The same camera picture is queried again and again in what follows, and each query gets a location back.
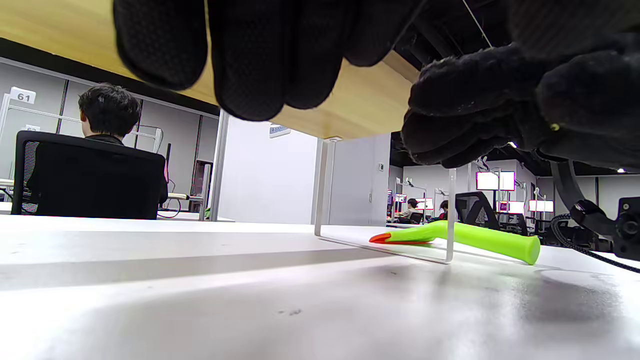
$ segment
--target white table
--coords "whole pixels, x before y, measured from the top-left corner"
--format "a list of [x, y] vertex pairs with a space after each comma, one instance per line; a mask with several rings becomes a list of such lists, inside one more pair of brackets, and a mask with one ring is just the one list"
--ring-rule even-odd
[[11, 213], [11, 202], [0, 201], [0, 215], [9, 215]]
[[[367, 245], [388, 230], [327, 226], [326, 235]], [[321, 241], [310, 225], [9, 216], [0, 238], [0, 359], [640, 351], [640, 276], [569, 249], [544, 247], [527, 266], [456, 244], [442, 265]]]

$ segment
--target gloved hand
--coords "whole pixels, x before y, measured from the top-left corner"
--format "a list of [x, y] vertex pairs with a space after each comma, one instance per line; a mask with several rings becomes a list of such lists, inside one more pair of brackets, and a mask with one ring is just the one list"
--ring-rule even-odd
[[633, 30], [640, 24], [640, 1], [510, 0], [508, 17], [511, 38], [526, 55], [555, 58]]
[[640, 169], [640, 35], [603, 44], [554, 61], [511, 45], [426, 67], [412, 88], [405, 147], [416, 162], [447, 168], [514, 141], [542, 155]]
[[627, 40], [622, 51], [580, 55], [543, 76], [540, 109], [559, 130], [540, 152], [640, 170], [640, 35]]
[[537, 148], [551, 130], [535, 89], [556, 62], [527, 59], [518, 46], [434, 62], [413, 85], [402, 137], [412, 158], [454, 168], [513, 141]]
[[320, 105], [345, 57], [378, 63], [425, 0], [115, 0], [118, 52], [144, 81], [183, 90], [200, 77], [211, 29], [214, 86], [235, 117], [269, 120]]

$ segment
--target black cable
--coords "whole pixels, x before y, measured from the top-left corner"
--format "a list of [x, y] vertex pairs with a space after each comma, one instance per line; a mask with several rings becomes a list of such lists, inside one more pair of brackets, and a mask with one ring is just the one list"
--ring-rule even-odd
[[13, 197], [9, 195], [9, 193], [5, 189], [0, 189], [0, 190], [2, 190], [2, 192], [5, 193], [7, 196], [9, 196], [9, 199], [13, 201]]
[[175, 218], [176, 216], [178, 216], [178, 214], [180, 213], [180, 211], [182, 211], [182, 203], [180, 202], [180, 200], [178, 200], [178, 212], [176, 212], [174, 216], [172, 216], [172, 217], [166, 217], [166, 216], [164, 216], [164, 215], [160, 215], [160, 214], [157, 214], [157, 215], [158, 215], [159, 217], [161, 217], [161, 218]]
[[635, 273], [640, 274], [640, 269], [638, 268], [634, 268], [633, 266], [629, 266], [627, 264], [623, 264], [623, 263], [619, 263], [615, 260], [611, 260], [609, 258], [605, 258], [604, 256], [598, 255], [594, 252], [591, 252], [587, 249], [584, 249], [582, 247], [576, 246], [574, 243], [572, 243], [569, 239], [565, 238], [564, 235], [560, 232], [560, 227], [558, 226], [558, 222], [560, 220], [570, 220], [571, 219], [571, 215], [569, 214], [562, 214], [562, 215], [558, 215], [556, 217], [554, 217], [553, 219], [551, 219], [551, 230], [554, 232], [554, 235], [556, 236], [556, 238], [558, 239], [558, 241], [560, 241], [564, 246], [568, 247], [569, 249], [573, 249], [576, 250], [578, 252], [581, 252], [587, 256], [591, 256], [592, 258], [596, 259], [596, 260], [600, 260], [600, 261], [604, 261], [607, 264], [613, 265], [613, 266], [617, 266], [619, 268], [623, 268], [625, 270], [629, 270], [629, 271], [633, 271]]

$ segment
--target chair backrest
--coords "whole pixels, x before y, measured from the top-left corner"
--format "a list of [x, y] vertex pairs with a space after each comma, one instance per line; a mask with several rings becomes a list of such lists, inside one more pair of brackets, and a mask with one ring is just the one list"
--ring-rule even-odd
[[500, 229], [493, 208], [483, 192], [457, 193], [456, 211], [464, 224]]
[[520, 235], [522, 236], [528, 236], [529, 235], [529, 230], [527, 229], [527, 221], [524, 218], [523, 214], [511, 214], [516, 218], [516, 221], [518, 222], [518, 227], [520, 228]]
[[156, 219], [161, 155], [74, 136], [19, 131], [12, 214]]
[[409, 215], [409, 220], [411, 220], [412, 222], [415, 222], [416, 224], [419, 224], [422, 222], [422, 217], [423, 214], [420, 212], [414, 212], [411, 213], [411, 215]]

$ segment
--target green tool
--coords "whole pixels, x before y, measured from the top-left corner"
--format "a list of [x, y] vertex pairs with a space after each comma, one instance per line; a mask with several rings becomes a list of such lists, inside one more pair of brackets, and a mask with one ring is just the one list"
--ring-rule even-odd
[[[435, 238], [447, 238], [446, 221], [436, 221], [420, 227], [390, 231], [376, 235], [369, 241], [372, 243], [415, 245], [429, 243]], [[540, 239], [537, 236], [504, 233], [468, 224], [456, 223], [455, 241], [519, 259], [529, 265], [535, 264], [540, 254]]]

